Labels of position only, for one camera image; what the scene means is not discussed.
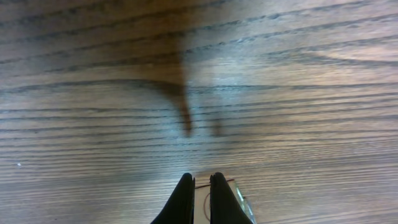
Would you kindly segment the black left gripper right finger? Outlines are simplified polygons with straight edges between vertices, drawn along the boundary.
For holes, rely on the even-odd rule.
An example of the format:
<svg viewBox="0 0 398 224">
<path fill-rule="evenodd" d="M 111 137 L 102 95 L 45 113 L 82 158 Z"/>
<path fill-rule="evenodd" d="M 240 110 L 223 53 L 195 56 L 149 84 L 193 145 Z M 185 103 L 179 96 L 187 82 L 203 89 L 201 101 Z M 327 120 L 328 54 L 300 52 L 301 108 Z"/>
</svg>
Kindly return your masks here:
<svg viewBox="0 0 398 224">
<path fill-rule="evenodd" d="M 222 173 L 215 172 L 210 184 L 211 224 L 252 224 Z"/>
</svg>

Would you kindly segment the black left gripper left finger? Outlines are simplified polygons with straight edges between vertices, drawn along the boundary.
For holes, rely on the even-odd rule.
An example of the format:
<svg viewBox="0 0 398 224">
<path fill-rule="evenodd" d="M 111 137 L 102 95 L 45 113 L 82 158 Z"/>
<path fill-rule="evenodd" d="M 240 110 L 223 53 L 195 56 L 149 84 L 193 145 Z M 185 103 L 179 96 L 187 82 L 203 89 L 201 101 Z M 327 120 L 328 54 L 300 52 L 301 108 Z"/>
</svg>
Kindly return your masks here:
<svg viewBox="0 0 398 224">
<path fill-rule="evenodd" d="M 167 203 L 151 224 L 192 224 L 195 204 L 195 178 L 182 175 Z"/>
</svg>

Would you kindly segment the wooden O block green side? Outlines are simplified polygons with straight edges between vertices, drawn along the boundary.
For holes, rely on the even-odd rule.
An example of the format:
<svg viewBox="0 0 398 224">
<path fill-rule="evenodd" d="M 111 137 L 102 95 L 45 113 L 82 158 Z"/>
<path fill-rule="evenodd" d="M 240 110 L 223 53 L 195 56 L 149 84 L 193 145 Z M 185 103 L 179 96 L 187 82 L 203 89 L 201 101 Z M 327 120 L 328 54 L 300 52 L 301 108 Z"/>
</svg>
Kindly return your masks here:
<svg viewBox="0 0 398 224">
<path fill-rule="evenodd" d="M 257 223 L 248 199 L 241 193 L 235 179 L 216 190 L 211 184 L 195 187 L 193 223 L 210 224 L 226 218 L 243 218 L 243 223 Z"/>
</svg>

